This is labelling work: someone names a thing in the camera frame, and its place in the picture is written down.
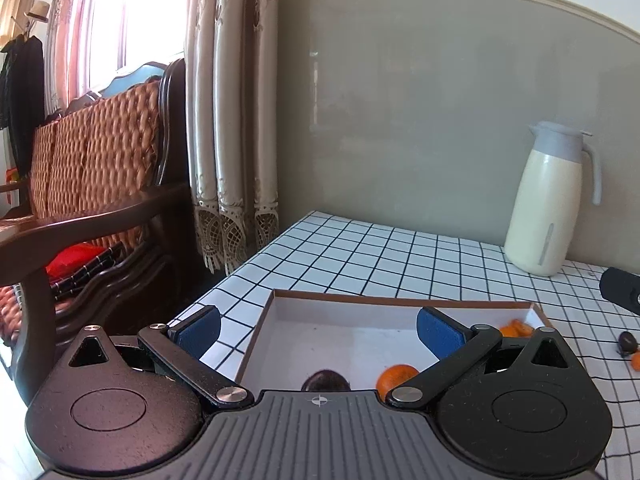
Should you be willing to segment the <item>white tray with brown rim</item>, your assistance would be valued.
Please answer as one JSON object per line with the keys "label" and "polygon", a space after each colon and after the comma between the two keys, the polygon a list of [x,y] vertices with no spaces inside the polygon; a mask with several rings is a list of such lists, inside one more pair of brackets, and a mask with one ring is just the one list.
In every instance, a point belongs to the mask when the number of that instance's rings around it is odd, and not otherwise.
{"label": "white tray with brown rim", "polygon": [[318,370],[334,370],[358,390],[375,387],[396,364],[424,370],[437,362],[419,339],[423,307],[434,307],[464,326],[500,328],[519,320],[538,328],[551,322],[541,306],[521,301],[448,301],[271,293],[234,380],[251,393],[299,390]]}

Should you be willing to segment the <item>dark purple fruit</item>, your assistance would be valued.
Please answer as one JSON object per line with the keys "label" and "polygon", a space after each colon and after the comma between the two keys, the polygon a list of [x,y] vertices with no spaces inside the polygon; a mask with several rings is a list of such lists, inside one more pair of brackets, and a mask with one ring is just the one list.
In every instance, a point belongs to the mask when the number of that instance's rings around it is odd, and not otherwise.
{"label": "dark purple fruit", "polygon": [[623,358],[628,358],[638,351],[639,344],[636,337],[628,330],[623,330],[617,338],[617,351]]}

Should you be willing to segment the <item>orange kumquat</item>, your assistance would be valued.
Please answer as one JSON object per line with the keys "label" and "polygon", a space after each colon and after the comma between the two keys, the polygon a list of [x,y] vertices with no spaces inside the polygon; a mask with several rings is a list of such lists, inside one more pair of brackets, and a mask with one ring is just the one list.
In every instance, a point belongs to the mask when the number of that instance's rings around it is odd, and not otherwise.
{"label": "orange kumquat", "polygon": [[529,338],[533,335],[534,329],[532,326],[524,323],[521,320],[512,320],[506,325],[499,328],[499,332],[503,337],[508,338]]}

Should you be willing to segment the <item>dark brown round fruit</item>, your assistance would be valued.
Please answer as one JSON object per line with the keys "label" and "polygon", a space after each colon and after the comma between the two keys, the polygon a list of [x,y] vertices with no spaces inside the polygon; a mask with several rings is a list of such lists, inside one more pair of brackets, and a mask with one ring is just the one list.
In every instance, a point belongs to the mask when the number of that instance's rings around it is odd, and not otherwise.
{"label": "dark brown round fruit", "polygon": [[300,388],[303,392],[349,392],[346,378],[334,370],[318,370],[310,375]]}

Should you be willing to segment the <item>beige hat on rack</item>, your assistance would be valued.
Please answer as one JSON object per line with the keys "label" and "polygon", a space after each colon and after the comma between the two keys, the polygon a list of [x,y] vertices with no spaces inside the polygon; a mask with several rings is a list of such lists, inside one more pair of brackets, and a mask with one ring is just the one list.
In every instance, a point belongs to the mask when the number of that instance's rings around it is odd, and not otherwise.
{"label": "beige hat on rack", "polygon": [[33,21],[47,23],[49,21],[50,3],[43,0],[36,1],[25,15]]}

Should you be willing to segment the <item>cream thermos jug grey lid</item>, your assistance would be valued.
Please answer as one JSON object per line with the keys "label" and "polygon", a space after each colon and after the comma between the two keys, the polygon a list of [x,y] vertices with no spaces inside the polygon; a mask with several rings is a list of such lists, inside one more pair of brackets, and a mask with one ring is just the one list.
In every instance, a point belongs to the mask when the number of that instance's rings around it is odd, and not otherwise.
{"label": "cream thermos jug grey lid", "polygon": [[582,199],[582,156],[591,162],[593,205],[602,200],[600,155],[585,130],[537,122],[530,125],[534,145],[522,173],[504,253],[510,263],[538,276],[560,272]]}

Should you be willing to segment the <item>red cloth on sofa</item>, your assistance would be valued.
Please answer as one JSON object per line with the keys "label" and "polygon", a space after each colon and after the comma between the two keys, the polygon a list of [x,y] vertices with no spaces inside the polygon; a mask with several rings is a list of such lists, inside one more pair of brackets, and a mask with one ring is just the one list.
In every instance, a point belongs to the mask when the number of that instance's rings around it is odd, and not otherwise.
{"label": "red cloth on sofa", "polygon": [[90,243],[79,243],[63,249],[46,265],[49,281],[57,282],[69,278],[82,266],[104,252],[106,252],[105,247]]}

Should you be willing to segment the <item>dark coat on rack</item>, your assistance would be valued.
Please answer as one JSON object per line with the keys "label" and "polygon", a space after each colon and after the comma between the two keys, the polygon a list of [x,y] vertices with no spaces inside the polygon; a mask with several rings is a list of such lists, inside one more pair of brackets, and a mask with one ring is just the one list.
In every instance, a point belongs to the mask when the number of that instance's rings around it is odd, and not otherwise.
{"label": "dark coat on rack", "polygon": [[9,130],[15,165],[21,177],[32,166],[35,130],[44,122],[42,42],[18,35],[1,50],[1,127]]}

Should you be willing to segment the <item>dark wooden sofa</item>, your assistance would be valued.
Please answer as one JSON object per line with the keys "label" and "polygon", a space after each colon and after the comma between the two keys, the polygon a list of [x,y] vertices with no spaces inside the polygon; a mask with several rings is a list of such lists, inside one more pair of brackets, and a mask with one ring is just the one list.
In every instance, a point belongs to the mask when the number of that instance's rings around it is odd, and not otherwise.
{"label": "dark wooden sofa", "polygon": [[[196,248],[186,64],[150,64],[37,129],[24,206],[1,219],[4,368],[30,401],[78,332],[167,321],[206,281]],[[69,278],[46,265],[79,243],[106,248]]]}

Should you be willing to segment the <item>orange mandarin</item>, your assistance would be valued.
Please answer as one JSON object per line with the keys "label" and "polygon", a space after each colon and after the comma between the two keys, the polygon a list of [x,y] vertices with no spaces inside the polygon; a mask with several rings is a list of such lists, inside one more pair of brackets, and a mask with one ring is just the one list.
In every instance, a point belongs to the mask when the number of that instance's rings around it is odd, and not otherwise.
{"label": "orange mandarin", "polygon": [[376,381],[375,389],[378,392],[378,396],[384,401],[387,393],[392,391],[393,388],[408,382],[411,378],[416,377],[417,374],[419,374],[419,371],[408,364],[395,364],[387,367]]}

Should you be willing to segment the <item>white black checked tablecloth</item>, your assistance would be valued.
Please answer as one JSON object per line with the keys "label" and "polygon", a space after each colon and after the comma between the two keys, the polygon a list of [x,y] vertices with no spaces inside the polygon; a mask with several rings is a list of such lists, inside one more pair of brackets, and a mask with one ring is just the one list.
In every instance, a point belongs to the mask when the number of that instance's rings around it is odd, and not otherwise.
{"label": "white black checked tablecloth", "polygon": [[608,404],[613,432],[598,466],[607,479],[639,475],[639,374],[617,351],[639,319],[600,294],[602,266],[567,260],[558,274],[536,278],[488,243],[380,226],[311,211],[228,278],[208,286],[181,321],[206,304],[222,315],[221,340],[205,363],[230,374],[240,366],[275,289],[392,298],[529,300],[542,307],[582,361]]}

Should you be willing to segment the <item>orange carrot-like chunk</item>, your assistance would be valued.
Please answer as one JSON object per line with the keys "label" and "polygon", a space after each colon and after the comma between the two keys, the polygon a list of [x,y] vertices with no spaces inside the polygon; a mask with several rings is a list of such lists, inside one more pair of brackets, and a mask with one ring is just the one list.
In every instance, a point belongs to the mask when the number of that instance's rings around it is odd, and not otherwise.
{"label": "orange carrot-like chunk", "polygon": [[630,365],[636,372],[640,372],[640,352],[634,352],[630,359]]}

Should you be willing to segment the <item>beige curtain with lace hem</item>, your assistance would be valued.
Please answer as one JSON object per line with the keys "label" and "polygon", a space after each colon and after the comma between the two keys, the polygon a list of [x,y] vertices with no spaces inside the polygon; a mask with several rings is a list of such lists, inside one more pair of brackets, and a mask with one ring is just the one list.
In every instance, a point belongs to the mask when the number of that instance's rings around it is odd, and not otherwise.
{"label": "beige curtain with lace hem", "polygon": [[230,274],[279,233],[279,0],[189,0],[186,138],[196,239]]}

